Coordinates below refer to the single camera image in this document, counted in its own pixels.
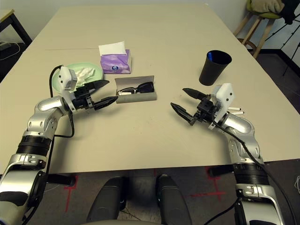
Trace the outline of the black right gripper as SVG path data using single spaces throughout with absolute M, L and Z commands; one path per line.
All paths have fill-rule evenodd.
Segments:
M 201 100 L 199 105 L 197 106 L 197 111 L 192 116 L 186 111 L 186 109 L 184 109 L 180 105 L 170 103 L 173 110 L 191 126 L 193 126 L 196 121 L 211 124 L 214 119 L 214 110 L 216 107 L 210 100 L 210 95 L 206 95 L 198 90 L 194 90 L 191 88 L 183 88 L 182 90 L 190 97 Z

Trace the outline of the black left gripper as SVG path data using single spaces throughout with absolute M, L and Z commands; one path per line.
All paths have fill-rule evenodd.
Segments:
M 94 103 L 91 98 L 91 93 L 104 87 L 108 83 L 108 80 L 96 80 L 84 84 L 83 88 L 76 89 L 76 91 L 74 92 L 75 98 L 72 100 L 72 104 L 75 109 L 78 110 L 94 108 L 94 110 L 96 111 L 114 103 L 118 99 L 118 96 L 106 97 L 96 103 Z

